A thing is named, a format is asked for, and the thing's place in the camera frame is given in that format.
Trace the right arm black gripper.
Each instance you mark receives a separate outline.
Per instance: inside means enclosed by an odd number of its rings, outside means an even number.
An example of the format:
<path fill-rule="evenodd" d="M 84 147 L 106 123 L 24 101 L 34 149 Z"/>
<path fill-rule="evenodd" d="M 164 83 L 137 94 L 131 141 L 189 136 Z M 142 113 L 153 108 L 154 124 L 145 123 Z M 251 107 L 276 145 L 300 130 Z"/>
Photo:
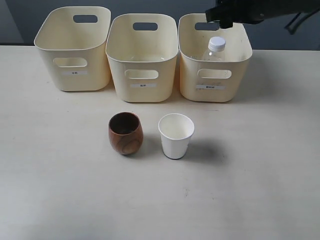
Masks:
<path fill-rule="evenodd" d="M 221 29 L 229 29 L 233 23 L 256 24 L 280 16 L 310 13 L 319 8 L 319 0 L 217 0 L 215 7 L 205 11 L 205 18 L 207 22 L 219 21 Z"/>

